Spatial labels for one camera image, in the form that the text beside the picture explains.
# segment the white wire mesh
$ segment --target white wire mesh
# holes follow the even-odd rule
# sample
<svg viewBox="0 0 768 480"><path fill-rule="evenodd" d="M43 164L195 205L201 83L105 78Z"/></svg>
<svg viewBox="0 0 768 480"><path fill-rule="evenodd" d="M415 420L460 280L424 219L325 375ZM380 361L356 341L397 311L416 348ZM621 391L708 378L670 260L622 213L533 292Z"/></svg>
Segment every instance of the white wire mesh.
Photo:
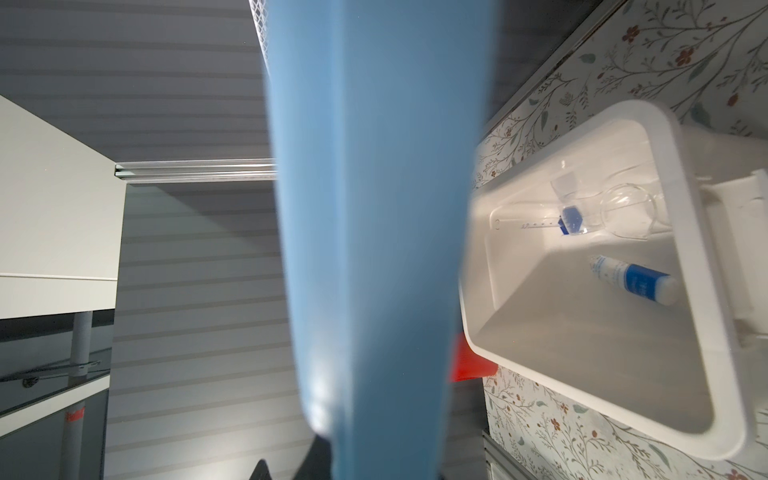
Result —
<svg viewBox="0 0 768 480"><path fill-rule="evenodd" d="M256 33L259 35L259 44L261 53L264 56L266 71L269 73L270 66L266 56L266 0L248 0L250 12L253 15L253 23L256 25Z"/></svg>

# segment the floral tablecloth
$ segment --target floral tablecloth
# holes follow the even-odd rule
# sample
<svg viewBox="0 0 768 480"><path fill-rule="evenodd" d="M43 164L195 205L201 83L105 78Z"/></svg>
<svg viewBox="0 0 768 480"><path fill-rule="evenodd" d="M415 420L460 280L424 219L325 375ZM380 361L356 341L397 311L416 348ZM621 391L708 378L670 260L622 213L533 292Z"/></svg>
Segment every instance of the floral tablecloth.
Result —
<svg viewBox="0 0 768 480"><path fill-rule="evenodd" d="M768 138L766 0L628 0L478 148L475 186L606 107L660 101L681 122ZM712 462L500 369L485 379L492 437L539 480L768 478L768 411L739 458Z"/></svg>

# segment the metal pole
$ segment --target metal pole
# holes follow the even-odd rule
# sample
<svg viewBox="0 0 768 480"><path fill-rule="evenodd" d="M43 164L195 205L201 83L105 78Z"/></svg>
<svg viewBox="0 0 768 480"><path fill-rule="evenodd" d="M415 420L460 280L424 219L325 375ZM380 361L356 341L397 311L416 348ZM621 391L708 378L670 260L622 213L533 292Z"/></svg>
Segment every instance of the metal pole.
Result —
<svg viewBox="0 0 768 480"><path fill-rule="evenodd" d="M72 327L72 350L69 357L71 366L88 363L91 354L91 324L93 312L80 312L74 315ZM88 370L70 373L67 387L78 386L85 382ZM67 408L64 420L64 431L61 435L61 462L58 472L59 480L78 480L80 478L80 451L83 442L83 417L85 401Z"/></svg>

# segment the white cabinet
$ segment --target white cabinet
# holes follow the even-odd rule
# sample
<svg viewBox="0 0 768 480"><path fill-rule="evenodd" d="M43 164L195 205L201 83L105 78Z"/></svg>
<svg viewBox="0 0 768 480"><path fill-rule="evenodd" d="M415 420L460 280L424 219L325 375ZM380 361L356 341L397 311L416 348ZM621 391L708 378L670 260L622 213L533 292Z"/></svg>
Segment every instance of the white cabinet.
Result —
<svg viewBox="0 0 768 480"><path fill-rule="evenodd" d="M114 308L114 163L0 97L0 172L0 318Z"/></svg>

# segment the white bottle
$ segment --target white bottle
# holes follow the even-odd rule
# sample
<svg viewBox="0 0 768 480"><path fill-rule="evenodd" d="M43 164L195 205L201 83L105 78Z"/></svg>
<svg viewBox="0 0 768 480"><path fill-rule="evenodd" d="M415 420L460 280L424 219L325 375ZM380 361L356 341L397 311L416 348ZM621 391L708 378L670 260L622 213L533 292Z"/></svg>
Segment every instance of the white bottle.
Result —
<svg viewBox="0 0 768 480"><path fill-rule="evenodd" d="M592 255L589 264L600 280L664 306L674 305L680 296L680 282L667 273L603 255Z"/></svg>

